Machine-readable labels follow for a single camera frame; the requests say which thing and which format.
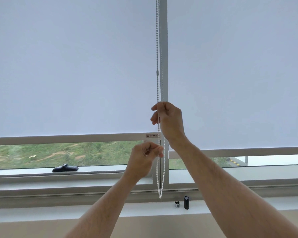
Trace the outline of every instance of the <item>sticker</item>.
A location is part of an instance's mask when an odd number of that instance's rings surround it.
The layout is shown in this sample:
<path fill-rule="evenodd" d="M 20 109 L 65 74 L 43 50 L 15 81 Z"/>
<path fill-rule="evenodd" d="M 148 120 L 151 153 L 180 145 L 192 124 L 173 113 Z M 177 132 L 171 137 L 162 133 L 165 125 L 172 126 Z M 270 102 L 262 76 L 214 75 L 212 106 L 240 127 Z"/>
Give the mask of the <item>sticker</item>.
<path fill-rule="evenodd" d="M 158 139 L 159 134 L 146 134 L 146 139 Z"/>

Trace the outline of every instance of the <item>grassy field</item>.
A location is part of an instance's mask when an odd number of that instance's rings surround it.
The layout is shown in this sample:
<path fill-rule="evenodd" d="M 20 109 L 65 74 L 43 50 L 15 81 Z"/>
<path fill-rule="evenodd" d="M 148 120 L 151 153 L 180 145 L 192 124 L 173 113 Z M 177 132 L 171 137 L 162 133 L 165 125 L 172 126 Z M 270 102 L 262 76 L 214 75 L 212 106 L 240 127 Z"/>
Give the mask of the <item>grassy field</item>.
<path fill-rule="evenodd" d="M 132 148 L 142 141 L 1 145 L 0 169 L 52 168 L 64 163 L 77 166 L 127 164 Z M 213 158 L 226 167 L 225 157 Z M 180 159 L 169 160 L 169 169 L 183 169 Z"/>

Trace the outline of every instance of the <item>person's left hand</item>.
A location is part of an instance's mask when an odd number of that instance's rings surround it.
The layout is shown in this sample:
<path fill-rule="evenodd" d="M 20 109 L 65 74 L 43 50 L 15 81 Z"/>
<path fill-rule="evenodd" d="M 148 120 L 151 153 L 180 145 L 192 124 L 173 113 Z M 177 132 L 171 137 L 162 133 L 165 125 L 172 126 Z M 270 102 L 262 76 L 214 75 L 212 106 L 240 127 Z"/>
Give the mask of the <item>person's left hand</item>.
<path fill-rule="evenodd" d="M 136 184 L 150 172 L 155 158 L 163 157 L 162 151 L 163 147 L 152 142 L 137 144 L 131 151 L 124 176 Z"/>

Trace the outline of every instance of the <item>forearm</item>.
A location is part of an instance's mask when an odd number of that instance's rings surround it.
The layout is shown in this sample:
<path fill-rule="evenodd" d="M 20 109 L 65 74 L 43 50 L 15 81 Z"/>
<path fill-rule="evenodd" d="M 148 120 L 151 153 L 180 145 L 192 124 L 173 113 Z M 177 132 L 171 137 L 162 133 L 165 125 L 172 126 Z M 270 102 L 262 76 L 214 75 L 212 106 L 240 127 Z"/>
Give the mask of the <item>forearm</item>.
<path fill-rule="evenodd" d="M 188 140 L 174 145 L 216 222 L 230 237 L 298 237 L 298 228 Z M 229 220 L 243 224 L 238 228 Z"/>
<path fill-rule="evenodd" d="M 123 175 L 80 219 L 65 238 L 109 238 L 136 182 Z"/>

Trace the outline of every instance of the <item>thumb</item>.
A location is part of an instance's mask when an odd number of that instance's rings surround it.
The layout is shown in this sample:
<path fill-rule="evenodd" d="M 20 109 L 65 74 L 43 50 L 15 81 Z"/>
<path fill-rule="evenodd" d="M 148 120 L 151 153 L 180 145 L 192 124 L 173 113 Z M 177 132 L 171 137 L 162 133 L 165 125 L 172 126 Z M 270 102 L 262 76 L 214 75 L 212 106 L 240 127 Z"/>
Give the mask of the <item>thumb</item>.
<path fill-rule="evenodd" d="M 148 154 L 148 158 L 154 160 L 161 152 L 163 151 L 163 147 L 158 146 L 151 150 L 151 152 Z"/>
<path fill-rule="evenodd" d="M 163 104 L 163 102 L 157 103 L 157 110 L 158 110 L 158 114 L 160 117 L 167 115 L 166 108 L 165 108 L 165 105 Z"/>

